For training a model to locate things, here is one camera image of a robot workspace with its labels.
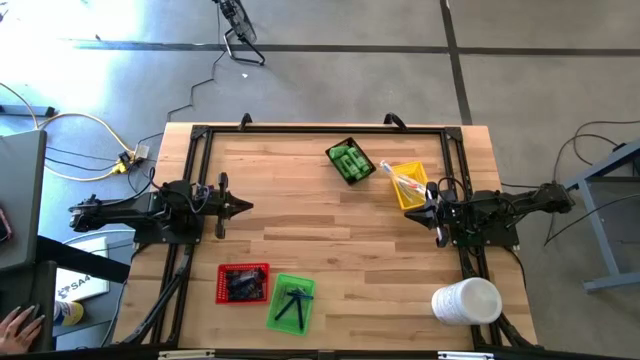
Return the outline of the grey metal table frame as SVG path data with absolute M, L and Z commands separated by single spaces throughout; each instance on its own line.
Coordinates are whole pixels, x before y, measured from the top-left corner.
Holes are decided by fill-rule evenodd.
M 619 175 L 640 163 L 640 139 L 563 182 L 580 196 L 586 213 L 574 220 L 591 224 L 606 273 L 583 282 L 587 292 L 640 285 L 640 175 Z

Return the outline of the grey power outlet box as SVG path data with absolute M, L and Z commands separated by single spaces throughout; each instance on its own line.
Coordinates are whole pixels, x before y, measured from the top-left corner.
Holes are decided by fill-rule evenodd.
M 137 145 L 133 151 L 124 151 L 118 155 L 119 162 L 126 167 L 141 163 L 148 159 L 149 147 Z

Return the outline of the black aluminium table frame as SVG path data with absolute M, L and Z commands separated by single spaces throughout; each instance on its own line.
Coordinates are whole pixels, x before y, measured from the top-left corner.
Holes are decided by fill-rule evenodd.
M 418 161 L 430 179 L 461 176 L 445 163 L 441 136 L 430 126 L 412 133 L 361 125 L 254 124 L 216 132 L 208 178 L 226 173 L 231 192 L 252 203 L 218 239 L 204 230 L 188 284 L 182 348 L 320 350 L 468 350 L 467 327 L 446 326 L 432 313 L 433 292 L 462 277 L 457 251 L 404 217 L 382 172 L 346 184 L 326 150 L 355 139 L 373 161 Z M 267 327 L 268 306 L 220 305 L 217 269 L 266 263 L 315 283 L 303 336 Z

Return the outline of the yellow blue can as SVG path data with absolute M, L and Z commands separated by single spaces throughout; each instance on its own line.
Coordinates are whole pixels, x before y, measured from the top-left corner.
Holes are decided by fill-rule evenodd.
M 55 326 L 74 326 L 84 316 L 84 307 L 78 302 L 54 302 L 53 324 Z

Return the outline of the grey desk top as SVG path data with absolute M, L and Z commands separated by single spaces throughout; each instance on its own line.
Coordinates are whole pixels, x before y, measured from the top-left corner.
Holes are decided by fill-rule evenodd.
M 12 232 L 0 241 L 0 271 L 35 259 L 47 134 L 0 136 L 0 209 Z

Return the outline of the yellow plastic basket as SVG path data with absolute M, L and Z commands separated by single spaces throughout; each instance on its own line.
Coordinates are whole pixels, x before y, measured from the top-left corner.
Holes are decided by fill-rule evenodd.
M 405 163 L 405 164 L 401 164 L 401 165 L 395 165 L 392 166 L 393 169 L 400 174 L 404 174 L 407 175 L 411 178 L 413 178 L 414 180 L 416 180 L 417 182 L 423 184 L 426 187 L 426 184 L 428 182 L 428 178 L 427 175 L 425 173 L 424 167 L 422 165 L 421 162 L 419 161 L 415 161 L 415 162 L 410 162 L 410 163 Z M 392 181 L 392 184 L 394 186 L 395 192 L 396 192 L 396 196 L 399 202 L 399 206 L 401 210 L 410 210 L 410 209 L 414 209 L 416 207 L 420 207 L 424 204 L 420 204 L 419 206 L 410 206 L 410 207 L 405 207 L 403 202 L 401 201 L 401 197 L 399 194 L 399 190 L 398 187 L 396 186 L 396 184 Z

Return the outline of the black floor fan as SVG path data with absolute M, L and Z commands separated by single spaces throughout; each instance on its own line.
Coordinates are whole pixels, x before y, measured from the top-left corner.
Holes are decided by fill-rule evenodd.
M 229 57 L 236 62 L 264 66 L 266 58 L 255 47 L 257 35 L 241 0 L 212 1 L 217 5 L 218 10 L 230 24 L 230 29 L 224 33 L 223 38 L 226 52 Z M 254 60 L 235 56 L 230 45 L 230 37 L 232 35 L 234 35 L 241 44 L 246 45 L 251 51 L 253 51 L 259 59 Z

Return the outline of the red print packaged toothbrush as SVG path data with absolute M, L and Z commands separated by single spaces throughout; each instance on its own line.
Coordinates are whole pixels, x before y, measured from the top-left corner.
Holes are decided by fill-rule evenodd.
M 395 183 L 406 197 L 425 197 L 426 187 L 407 175 L 397 175 Z

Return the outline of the silver metal bracket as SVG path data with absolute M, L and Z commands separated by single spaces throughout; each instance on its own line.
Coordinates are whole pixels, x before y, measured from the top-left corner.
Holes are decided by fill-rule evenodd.
M 211 360 L 215 351 L 209 349 L 161 351 L 157 360 Z
M 492 353 L 463 352 L 463 351 L 439 351 L 438 360 L 495 360 Z

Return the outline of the pink cased phone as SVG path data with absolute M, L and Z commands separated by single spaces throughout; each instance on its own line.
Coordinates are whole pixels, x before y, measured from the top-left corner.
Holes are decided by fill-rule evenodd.
M 0 207 L 0 243 L 8 241 L 11 239 L 13 235 L 13 231 L 11 229 L 8 218 Z

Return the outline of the white round container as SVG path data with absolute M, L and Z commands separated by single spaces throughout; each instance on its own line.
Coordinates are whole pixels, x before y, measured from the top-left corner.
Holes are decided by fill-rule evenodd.
M 439 288 L 431 298 L 434 316 L 447 325 L 487 325 L 502 313 L 502 297 L 490 281 L 471 277 Z

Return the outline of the person's hand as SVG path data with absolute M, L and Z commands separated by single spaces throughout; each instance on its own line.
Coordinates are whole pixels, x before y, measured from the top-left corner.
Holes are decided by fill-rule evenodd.
M 16 307 L 0 322 L 0 355 L 25 354 L 29 351 L 46 318 L 45 315 L 40 315 L 23 326 L 34 309 L 34 306 L 24 310 Z

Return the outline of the black plastic basket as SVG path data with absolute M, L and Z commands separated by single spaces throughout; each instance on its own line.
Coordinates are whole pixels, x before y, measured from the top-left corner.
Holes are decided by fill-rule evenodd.
M 361 182 L 376 171 L 376 166 L 352 137 L 328 148 L 325 154 L 348 185 Z

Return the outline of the red plastic basket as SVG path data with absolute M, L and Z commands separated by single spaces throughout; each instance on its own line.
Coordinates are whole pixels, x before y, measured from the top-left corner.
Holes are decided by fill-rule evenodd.
M 225 273 L 227 271 L 234 270 L 253 270 L 254 268 L 261 268 L 266 274 L 267 278 L 264 280 L 265 290 L 267 293 L 267 299 L 263 301 L 247 301 L 247 302 L 230 302 L 228 297 L 228 291 L 234 288 L 246 287 L 247 283 L 244 283 L 242 286 L 237 287 L 228 287 L 226 285 Z M 268 302 L 269 298 L 269 272 L 270 265 L 268 263 L 236 263 L 236 264 L 221 264 L 218 266 L 217 272 L 217 285 L 216 285 L 216 300 L 217 304 L 231 304 L 231 305 L 239 305 L 239 304 L 263 304 Z

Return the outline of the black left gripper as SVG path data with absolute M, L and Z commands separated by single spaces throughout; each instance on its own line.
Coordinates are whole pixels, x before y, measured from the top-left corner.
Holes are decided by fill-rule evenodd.
M 225 222 L 230 217 L 234 217 L 253 208 L 251 202 L 239 199 L 233 195 L 230 196 L 228 186 L 228 175 L 226 172 L 221 172 L 218 176 L 218 187 L 207 187 L 207 197 L 202 204 L 202 214 L 217 217 L 214 234 L 218 239 L 225 238 Z

